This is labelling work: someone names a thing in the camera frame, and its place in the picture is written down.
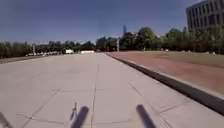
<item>building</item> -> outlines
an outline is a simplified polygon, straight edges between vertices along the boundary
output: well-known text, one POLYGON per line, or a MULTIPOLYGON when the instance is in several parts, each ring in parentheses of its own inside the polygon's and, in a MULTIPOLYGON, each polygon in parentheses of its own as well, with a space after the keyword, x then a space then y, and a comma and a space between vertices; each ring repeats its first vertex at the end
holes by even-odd
POLYGON ((188 29, 211 29, 224 25, 224 0, 205 0, 186 9, 188 29))
POLYGON ((123 35, 124 35, 125 33, 127 33, 127 27, 124 25, 124 26, 123 26, 123 35))

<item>sidewalk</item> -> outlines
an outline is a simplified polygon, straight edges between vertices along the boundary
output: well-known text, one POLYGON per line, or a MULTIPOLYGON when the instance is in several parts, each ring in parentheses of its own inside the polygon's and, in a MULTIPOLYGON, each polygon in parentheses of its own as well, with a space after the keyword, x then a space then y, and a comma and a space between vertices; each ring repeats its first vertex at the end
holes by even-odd
POLYGON ((0 65, 0 111, 15 128, 65 128, 77 103, 84 128, 222 128, 223 116, 104 54, 0 65))

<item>pavement tile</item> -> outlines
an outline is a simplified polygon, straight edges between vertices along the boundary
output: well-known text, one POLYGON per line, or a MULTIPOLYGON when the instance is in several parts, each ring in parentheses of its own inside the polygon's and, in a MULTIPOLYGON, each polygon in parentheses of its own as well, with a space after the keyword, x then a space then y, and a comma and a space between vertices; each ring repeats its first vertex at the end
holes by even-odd
POLYGON ((89 108, 88 116, 85 124, 90 124, 92 115, 92 102, 93 92, 58 92, 50 101, 47 103, 35 117, 43 120, 55 121, 60 123, 70 123, 70 115, 74 108, 75 102, 77 103, 77 110, 87 106, 89 108))
POLYGON ((53 91, 8 89, 0 93, 0 111, 33 115, 53 95, 53 91))
POLYGON ((14 112, 2 112, 6 120, 14 127, 14 128, 21 128, 28 120, 29 118, 21 117, 16 115, 14 112))
POLYGON ((31 120, 24 128, 66 128, 64 124, 31 120))
MULTIPOLYGON (((154 124, 156 128, 171 128, 169 125, 153 111, 150 106, 147 106, 145 103, 141 105, 144 106, 148 117, 150 118, 151 122, 154 124)), ((117 121, 117 122, 106 122, 106 123, 94 123, 93 128, 146 128, 149 126, 144 125, 143 121, 140 118, 139 113, 135 110, 130 112, 129 120, 124 121, 117 121)))
POLYGON ((197 102, 161 113, 173 128, 223 128, 224 118, 197 102))
POLYGON ((191 101, 188 97, 169 88, 168 86, 152 80, 151 78, 139 78, 131 84, 158 112, 162 112, 191 101))
POLYGON ((131 89, 126 91, 97 91, 94 123, 127 121, 138 104, 141 104, 139 97, 131 89))

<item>ground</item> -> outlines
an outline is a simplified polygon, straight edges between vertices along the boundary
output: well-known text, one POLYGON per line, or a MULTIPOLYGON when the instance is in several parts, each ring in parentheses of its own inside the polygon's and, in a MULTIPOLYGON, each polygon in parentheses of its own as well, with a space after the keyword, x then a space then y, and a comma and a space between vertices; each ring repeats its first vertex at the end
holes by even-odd
POLYGON ((0 65, 0 112, 15 128, 69 128, 77 103, 83 128, 222 128, 224 118, 105 54, 52 56, 0 65))
POLYGON ((29 60, 29 59, 36 59, 44 56, 24 56, 24 57, 12 57, 12 58, 4 58, 0 59, 0 64, 22 61, 22 60, 29 60))
POLYGON ((120 52, 111 55, 224 94, 224 56, 158 51, 120 52))

